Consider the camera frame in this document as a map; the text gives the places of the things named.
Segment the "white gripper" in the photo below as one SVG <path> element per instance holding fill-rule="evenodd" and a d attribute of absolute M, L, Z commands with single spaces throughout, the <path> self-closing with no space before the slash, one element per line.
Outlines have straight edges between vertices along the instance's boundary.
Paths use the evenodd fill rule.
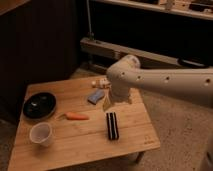
<path fill-rule="evenodd" d="M 112 102 L 121 103 L 121 102 L 130 102 L 130 88 L 127 86 L 121 86 L 120 84 L 112 84 L 109 95 L 104 99 L 102 108 L 104 111 L 107 111 L 111 106 Z"/>

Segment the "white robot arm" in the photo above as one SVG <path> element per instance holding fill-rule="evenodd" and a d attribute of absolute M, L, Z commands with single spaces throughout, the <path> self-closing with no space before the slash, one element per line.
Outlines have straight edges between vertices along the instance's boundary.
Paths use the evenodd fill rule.
<path fill-rule="evenodd" d="M 139 59 L 126 55 L 106 71 L 110 82 L 103 103 L 106 111 L 116 103 L 130 103 L 130 89 L 159 92 L 213 108 L 213 69 L 141 69 Z"/>

